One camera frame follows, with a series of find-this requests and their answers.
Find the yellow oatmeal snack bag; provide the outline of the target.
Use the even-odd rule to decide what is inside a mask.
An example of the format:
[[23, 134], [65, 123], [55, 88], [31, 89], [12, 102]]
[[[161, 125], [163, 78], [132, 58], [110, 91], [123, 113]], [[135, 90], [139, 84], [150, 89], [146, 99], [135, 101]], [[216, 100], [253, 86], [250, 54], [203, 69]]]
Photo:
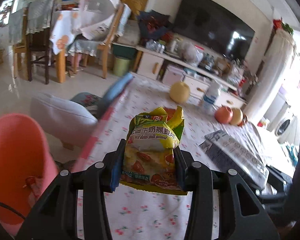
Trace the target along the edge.
[[158, 107], [130, 121], [120, 183], [137, 190], [184, 196], [173, 151], [185, 126], [183, 108]]

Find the grey printed carton box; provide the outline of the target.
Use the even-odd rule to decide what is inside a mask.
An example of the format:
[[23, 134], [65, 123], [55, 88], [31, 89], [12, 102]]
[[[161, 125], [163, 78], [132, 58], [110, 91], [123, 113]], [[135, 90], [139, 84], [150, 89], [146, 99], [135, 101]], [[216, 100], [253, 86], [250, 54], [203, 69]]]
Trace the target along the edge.
[[248, 185], [258, 190], [266, 187], [269, 170], [261, 158], [223, 130], [206, 135], [199, 147], [220, 171], [236, 170]]

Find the white cushioned stool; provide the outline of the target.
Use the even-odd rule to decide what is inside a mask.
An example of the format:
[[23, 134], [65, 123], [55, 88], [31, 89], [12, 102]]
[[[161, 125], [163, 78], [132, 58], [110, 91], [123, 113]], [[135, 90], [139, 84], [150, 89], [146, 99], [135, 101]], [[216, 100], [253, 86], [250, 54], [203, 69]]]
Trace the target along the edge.
[[39, 93], [30, 102], [30, 116], [60, 141], [83, 148], [98, 120], [82, 105]]

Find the yellow apple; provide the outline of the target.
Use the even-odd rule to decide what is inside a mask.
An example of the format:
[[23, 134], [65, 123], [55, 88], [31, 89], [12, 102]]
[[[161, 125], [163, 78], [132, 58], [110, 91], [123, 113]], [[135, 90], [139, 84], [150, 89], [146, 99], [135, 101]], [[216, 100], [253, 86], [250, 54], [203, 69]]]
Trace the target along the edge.
[[240, 108], [232, 108], [232, 119], [229, 124], [237, 126], [243, 120], [243, 113]]

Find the red apple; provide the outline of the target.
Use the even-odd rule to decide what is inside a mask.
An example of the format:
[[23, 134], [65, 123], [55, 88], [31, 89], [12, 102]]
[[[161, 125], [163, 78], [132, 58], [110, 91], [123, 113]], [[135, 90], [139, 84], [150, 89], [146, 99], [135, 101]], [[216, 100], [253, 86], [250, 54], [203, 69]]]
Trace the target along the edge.
[[228, 124], [233, 117], [233, 111], [228, 106], [222, 106], [215, 112], [215, 119], [221, 124]]

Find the white washing machine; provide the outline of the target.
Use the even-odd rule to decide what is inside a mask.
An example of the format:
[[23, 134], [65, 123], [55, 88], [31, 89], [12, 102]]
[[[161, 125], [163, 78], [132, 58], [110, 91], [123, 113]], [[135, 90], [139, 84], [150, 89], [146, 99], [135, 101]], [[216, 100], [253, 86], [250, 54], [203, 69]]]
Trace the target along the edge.
[[282, 93], [277, 93], [264, 118], [269, 120], [267, 130], [274, 133], [279, 144], [300, 145], [298, 117]]

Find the white plastic bottle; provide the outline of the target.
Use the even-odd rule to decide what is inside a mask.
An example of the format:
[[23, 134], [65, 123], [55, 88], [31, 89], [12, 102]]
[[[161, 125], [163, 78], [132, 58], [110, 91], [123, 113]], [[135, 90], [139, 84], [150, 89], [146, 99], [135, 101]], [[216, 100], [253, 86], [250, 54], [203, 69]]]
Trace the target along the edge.
[[213, 80], [202, 98], [202, 110], [211, 115], [214, 112], [214, 104], [221, 94], [221, 84]]

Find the yellow pear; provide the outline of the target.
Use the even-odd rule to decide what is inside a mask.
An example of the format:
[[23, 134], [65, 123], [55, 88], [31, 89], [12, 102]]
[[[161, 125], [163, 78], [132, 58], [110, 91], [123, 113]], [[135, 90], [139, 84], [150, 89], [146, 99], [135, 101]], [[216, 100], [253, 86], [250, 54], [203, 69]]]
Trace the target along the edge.
[[190, 96], [189, 86], [182, 82], [176, 82], [170, 87], [170, 98], [176, 103], [185, 103]]

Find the pink storage box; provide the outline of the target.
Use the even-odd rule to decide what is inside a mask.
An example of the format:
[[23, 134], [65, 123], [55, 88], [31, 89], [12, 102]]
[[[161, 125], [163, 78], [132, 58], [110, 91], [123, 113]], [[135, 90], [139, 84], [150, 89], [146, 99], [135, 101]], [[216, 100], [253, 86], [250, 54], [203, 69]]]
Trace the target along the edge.
[[176, 82], [183, 81], [185, 71], [179, 67], [169, 64], [162, 78], [162, 83], [165, 85], [173, 85]]

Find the green waste bin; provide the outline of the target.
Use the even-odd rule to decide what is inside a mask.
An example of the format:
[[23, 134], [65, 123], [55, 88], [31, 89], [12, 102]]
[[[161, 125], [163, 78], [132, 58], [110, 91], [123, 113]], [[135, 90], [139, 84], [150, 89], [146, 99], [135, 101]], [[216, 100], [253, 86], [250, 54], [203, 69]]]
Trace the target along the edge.
[[124, 76], [126, 72], [129, 71], [130, 68], [130, 59], [124, 57], [115, 57], [114, 59], [114, 66], [113, 66], [113, 73], [116, 76]]

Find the white TV cabinet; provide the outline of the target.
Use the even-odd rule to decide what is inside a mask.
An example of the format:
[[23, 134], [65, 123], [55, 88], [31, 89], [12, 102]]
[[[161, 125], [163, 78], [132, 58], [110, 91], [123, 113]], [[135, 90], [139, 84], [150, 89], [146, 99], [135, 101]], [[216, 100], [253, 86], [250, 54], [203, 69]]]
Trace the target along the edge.
[[169, 64], [179, 67], [185, 71], [183, 82], [190, 88], [190, 94], [196, 98], [202, 98], [204, 92], [211, 85], [213, 80], [221, 84], [221, 95], [216, 101], [217, 106], [226, 105], [229, 107], [243, 108], [247, 102], [235, 95], [235, 87], [222, 78], [211, 74], [198, 67], [167, 55], [158, 53], [142, 46], [136, 46], [136, 62], [133, 70], [142, 76], [153, 80], [162, 81], [163, 75]]

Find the white standing air conditioner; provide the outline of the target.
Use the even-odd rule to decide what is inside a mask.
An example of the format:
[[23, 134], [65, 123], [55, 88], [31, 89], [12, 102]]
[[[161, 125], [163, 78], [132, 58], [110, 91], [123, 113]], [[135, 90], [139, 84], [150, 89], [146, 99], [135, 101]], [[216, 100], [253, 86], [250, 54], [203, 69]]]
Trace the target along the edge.
[[261, 61], [258, 82], [252, 87], [243, 113], [257, 124], [274, 101], [296, 54], [293, 29], [281, 19], [273, 20], [270, 44]]

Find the light wooden chair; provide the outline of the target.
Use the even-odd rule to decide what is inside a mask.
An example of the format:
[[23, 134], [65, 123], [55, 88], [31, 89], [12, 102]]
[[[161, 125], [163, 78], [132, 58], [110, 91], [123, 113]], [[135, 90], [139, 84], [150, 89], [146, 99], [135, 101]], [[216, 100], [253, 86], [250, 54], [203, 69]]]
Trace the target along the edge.
[[111, 49], [112, 42], [115, 37], [123, 33], [122, 29], [130, 17], [131, 9], [127, 4], [121, 3], [119, 9], [110, 24], [109, 29], [106, 30], [106, 36], [88, 40], [83, 35], [78, 35], [74, 42], [69, 46], [68, 53], [75, 59], [72, 64], [73, 70], [77, 68], [78, 62], [76, 59], [79, 55], [84, 55], [84, 66], [87, 65], [88, 57], [98, 57], [102, 66], [102, 77], [107, 78], [108, 72], [108, 55]]

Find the dark wooden chair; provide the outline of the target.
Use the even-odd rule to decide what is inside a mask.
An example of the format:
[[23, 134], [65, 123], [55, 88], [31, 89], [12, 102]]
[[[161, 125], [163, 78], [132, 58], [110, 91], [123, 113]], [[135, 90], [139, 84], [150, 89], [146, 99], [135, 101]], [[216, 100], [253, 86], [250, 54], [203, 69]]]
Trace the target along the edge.
[[50, 34], [55, 0], [35, 0], [29, 4], [26, 26], [27, 78], [32, 81], [32, 66], [44, 66], [45, 84], [49, 83], [52, 49]]

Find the dining table with cloth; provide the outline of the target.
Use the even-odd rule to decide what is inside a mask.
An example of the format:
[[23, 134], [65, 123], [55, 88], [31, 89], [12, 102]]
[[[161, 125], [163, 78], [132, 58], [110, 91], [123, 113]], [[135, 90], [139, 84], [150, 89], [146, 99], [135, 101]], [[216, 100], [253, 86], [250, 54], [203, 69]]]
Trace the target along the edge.
[[[115, 13], [106, 20], [106, 22], [109, 23], [109, 27], [115, 16]], [[68, 48], [76, 38], [76, 35], [72, 29], [72, 22], [79, 19], [79, 16], [78, 11], [63, 10], [57, 11], [54, 14], [54, 17], [56, 22], [51, 32], [50, 41], [52, 42], [53, 53], [56, 56], [57, 82], [64, 83], [66, 57], [69, 55]]]

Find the black television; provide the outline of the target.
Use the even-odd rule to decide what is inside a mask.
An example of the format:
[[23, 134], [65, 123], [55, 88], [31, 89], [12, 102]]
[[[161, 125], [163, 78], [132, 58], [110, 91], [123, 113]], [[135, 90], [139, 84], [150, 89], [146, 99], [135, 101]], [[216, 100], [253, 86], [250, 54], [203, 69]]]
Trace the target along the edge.
[[243, 60], [255, 31], [212, 0], [181, 0], [173, 31], [228, 59]]

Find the dark flower bouquet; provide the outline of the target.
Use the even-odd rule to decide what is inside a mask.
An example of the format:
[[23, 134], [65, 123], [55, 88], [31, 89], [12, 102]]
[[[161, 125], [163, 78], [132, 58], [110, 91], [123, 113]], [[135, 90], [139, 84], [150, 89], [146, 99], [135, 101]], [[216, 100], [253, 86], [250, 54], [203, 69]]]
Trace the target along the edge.
[[144, 40], [158, 40], [172, 29], [170, 15], [164, 15], [154, 10], [141, 11], [137, 16], [140, 37]]

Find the white mesh food cover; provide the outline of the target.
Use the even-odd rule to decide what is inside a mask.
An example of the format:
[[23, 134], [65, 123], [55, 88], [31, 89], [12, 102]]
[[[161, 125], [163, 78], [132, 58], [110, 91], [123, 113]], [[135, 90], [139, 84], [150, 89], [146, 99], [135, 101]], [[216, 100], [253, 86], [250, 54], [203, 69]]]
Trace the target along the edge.
[[79, 32], [88, 40], [106, 37], [120, 0], [80, 0]]

